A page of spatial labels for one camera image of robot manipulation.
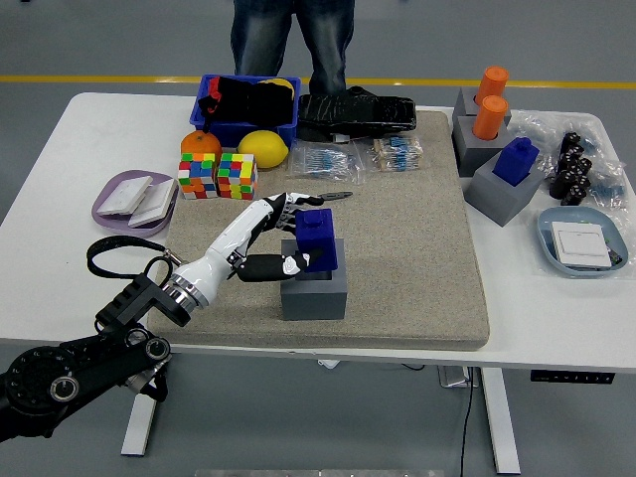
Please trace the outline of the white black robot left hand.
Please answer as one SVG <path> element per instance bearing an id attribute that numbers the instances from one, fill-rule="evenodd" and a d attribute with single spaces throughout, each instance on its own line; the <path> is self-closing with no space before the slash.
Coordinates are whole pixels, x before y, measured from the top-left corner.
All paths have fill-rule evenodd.
<path id="1" fill-rule="evenodd" d="M 191 312 L 212 304 L 221 283 L 234 275 L 243 282 L 292 278 L 313 264 L 322 251 L 314 248 L 292 255 L 250 255 L 248 249 L 263 232 L 281 229 L 295 234 L 295 216 L 301 207 L 323 204 L 323 198 L 302 193 L 282 193 L 252 202 L 212 242 L 203 257 L 179 266 L 164 290 Z"/>

